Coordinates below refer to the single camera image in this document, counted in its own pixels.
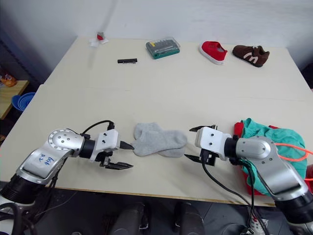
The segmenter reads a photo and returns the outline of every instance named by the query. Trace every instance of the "blue bucket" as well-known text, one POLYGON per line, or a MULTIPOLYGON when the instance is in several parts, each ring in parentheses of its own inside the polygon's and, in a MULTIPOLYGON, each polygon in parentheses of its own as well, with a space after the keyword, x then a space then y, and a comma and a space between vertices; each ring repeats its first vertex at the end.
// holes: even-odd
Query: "blue bucket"
POLYGON ((34 97, 34 95, 35 95, 35 92, 26 93, 26 94, 23 94, 22 96, 15 95, 12 97, 12 105, 17 110, 20 110, 21 112, 23 112, 28 106, 28 104, 30 103, 30 101, 32 100, 32 98, 34 97))

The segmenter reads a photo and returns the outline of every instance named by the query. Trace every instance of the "robotic arm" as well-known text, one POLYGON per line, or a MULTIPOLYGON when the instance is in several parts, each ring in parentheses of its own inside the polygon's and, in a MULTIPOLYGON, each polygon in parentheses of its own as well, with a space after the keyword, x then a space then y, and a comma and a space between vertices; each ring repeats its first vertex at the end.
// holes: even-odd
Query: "robotic arm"
MULTIPOLYGON (((195 145, 201 148, 200 158, 209 155, 206 164, 214 165, 215 158, 252 163, 258 177, 288 220, 297 235, 313 235, 313 195, 293 166, 278 156, 276 145, 266 137, 250 139, 231 137, 216 130, 215 126, 196 127, 195 145)), ((199 157, 186 155, 195 162, 199 157)))
MULTIPOLYGON (((108 130, 90 140, 87 134, 77 134, 70 129, 52 131, 42 147, 34 150, 17 169, 11 181, 0 191, 0 206, 14 203, 21 214, 26 214, 35 204, 35 199, 62 168, 68 157, 87 158, 91 162, 100 162, 100 166, 109 169, 127 169, 133 167, 127 163, 112 163, 113 151, 134 149, 119 139, 119 133, 110 122, 108 130)), ((0 213, 10 213, 2 208, 0 213)), ((13 220, 0 220, 0 232, 11 234, 13 220)))

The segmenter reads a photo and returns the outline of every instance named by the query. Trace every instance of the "red sneaker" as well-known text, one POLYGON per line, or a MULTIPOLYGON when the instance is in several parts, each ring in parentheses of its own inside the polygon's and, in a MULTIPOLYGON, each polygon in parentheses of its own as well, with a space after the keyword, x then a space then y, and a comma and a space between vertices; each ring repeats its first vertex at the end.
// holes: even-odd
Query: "red sneaker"
POLYGON ((206 41, 199 46, 200 53, 217 65, 222 65, 225 61, 227 50, 219 42, 206 41))

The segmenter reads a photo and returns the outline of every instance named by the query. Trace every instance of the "gray sock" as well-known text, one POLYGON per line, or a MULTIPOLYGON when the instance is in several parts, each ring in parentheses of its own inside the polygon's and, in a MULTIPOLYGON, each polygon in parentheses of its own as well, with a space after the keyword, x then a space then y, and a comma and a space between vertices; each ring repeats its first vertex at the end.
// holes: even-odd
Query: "gray sock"
POLYGON ((155 122, 137 124, 133 143, 134 153, 145 156, 158 152, 165 157, 181 157, 187 137, 180 131, 163 131, 155 122))

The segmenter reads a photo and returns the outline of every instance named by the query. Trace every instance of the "shoe sole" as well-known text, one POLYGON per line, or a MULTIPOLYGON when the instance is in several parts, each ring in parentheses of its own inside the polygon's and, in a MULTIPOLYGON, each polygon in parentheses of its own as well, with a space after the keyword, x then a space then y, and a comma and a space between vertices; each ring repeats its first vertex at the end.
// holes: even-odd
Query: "shoe sole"
POLYGON ((216 60, 214 59, 212 56, 208 55, 203 49, 202 49, 202 45, 203 43, 201 43, 199 45, 199 51, 200 53, 205 56, 206 58, 208 58, 212 63, 216 64, 216 65, 222 65, 224 64, 225 60, 216 60))
POLYGON ((234 52, 233 52, 233 55, 234 55, 234 56, 236 56, 237 58, 239 58, 239 59, 243 60, 243 61, 246 61, 247 63, 249 63, 249 64, 253 65, 254 67, 258 67, 258 68, 260 68, 260 67, 262 67, 262 66, 263 66, 263 65, 256 65, 256 64, 254 64, 252 61, 245 60, 244 58, 241 58, 241 57, 239 57, 239 56, 235 55, 235 54, 234 54, 234 52))

